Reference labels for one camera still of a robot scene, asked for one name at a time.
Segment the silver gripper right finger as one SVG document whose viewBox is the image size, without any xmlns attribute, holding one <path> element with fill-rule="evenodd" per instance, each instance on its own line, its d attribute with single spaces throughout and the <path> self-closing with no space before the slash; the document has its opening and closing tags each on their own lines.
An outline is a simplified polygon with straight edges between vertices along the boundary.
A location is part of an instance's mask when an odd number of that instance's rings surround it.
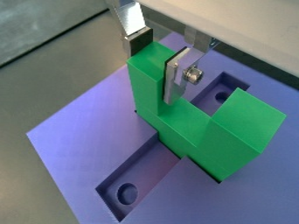
<svg viewBox="0 0 299 224">
<path fill-rule="evenodd" d="M 183 96 L 187 83 L 198 85 L 205 72 L 198 68 L 199 60 L 218 45 L 219 41 L 202 31 L 187 26 L 185 46 L 181 51 L 165 62 L 163 101 L 173 105 Z"/>
</svg>

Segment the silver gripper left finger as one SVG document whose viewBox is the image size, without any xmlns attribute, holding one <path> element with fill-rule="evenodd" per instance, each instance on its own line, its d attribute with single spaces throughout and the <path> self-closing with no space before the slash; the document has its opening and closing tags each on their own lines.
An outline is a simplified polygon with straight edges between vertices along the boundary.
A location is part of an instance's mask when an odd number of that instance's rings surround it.
<svg viewBox="0 0 299 224">
<path fill-rule="evenodd" d="M 154 29 L 146 25 L 141 3 L 135 0 L 106 0 L 122 33 L 123 47 L 131 58 L 154 42 Z"/>
</svg>

